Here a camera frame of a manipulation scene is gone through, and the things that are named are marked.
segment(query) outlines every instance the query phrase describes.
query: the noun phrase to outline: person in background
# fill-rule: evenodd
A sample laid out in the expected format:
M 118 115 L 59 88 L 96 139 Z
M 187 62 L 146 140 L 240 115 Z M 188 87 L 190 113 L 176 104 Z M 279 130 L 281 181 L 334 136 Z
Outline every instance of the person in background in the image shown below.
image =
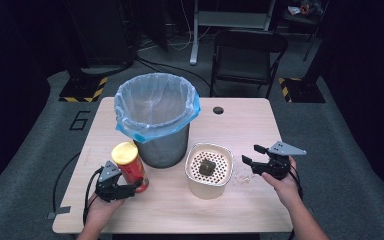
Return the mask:
M 296 169 L 296 162 L 289 157 L 291 165 Z M 298 240 L 323 240 L 329 239 L 311 213 L 305 207 L 298 194 L 298 186 L 295 180 L 288 174 L 281 181 L 275 179 L 268 173 L 263 173 L 264 180 L 274 187 L 280 202 L 288 209 L 291 217 L 295 237 Z M 114 212 L 123 205 L 125 199 L 106 202 L 94 193 L 89 198 L 90 209 L 86 219 L 85 227 L 78 236 L 78 240 L 96 240 L 102 229 L 107 225 Z
M 289 160 L 296 169 L 295 159 L 289 157 Z M 291 175 L 288 174 L 281 181 L 266 172 L 262 174 L 262 177 L 274 187 L 280 202 L 288 209 L 296 239 L 329 239 L 302 202 L 298 194 L 298 186 Z

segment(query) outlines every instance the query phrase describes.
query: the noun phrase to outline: bin liner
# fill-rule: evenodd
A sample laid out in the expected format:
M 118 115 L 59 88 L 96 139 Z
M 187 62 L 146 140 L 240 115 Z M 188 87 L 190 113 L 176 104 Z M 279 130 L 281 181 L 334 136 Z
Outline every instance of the bin liner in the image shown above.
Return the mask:
M 201 111 L 195 87 L 166 73 L 140 75 L 122 84 L 114 108 L 116 129 L 140 143 L 177 133 Z

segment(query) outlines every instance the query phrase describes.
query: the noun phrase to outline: yellow lid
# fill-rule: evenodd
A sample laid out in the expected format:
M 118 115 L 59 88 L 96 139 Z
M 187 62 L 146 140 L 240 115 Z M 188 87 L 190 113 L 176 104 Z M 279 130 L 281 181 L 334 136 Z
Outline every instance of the yellow lid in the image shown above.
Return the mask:
M 123 142 L 118 144 L 111 151 L 111 157 L 114 162 L 120 165 L 126 165 L 136 159 L 138 148 L 132 142 Z

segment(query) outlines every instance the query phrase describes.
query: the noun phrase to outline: mesh trash bin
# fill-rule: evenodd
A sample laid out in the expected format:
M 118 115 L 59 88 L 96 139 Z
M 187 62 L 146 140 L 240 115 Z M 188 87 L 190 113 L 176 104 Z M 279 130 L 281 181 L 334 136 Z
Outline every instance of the mesh trash bin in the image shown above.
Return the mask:
M 192 84 L 165 73 L 140 75 L 121 85 L 114 108 L 116 129 L 132 138 L 143 162 L 155 168 L 183 159 L 189 124 L 201 110 Z

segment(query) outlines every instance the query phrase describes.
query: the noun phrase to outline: dark green object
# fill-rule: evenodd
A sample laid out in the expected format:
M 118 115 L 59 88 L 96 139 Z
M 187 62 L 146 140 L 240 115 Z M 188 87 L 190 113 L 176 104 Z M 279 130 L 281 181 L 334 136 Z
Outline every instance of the dark green object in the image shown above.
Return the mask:
M 199 166 L 199 173 L 201 173 L 204 176 L 211 176 L 213 175 L 215 169 L 216 169 L 215 162 L 204 159 L 201 163 L 201 166 Z

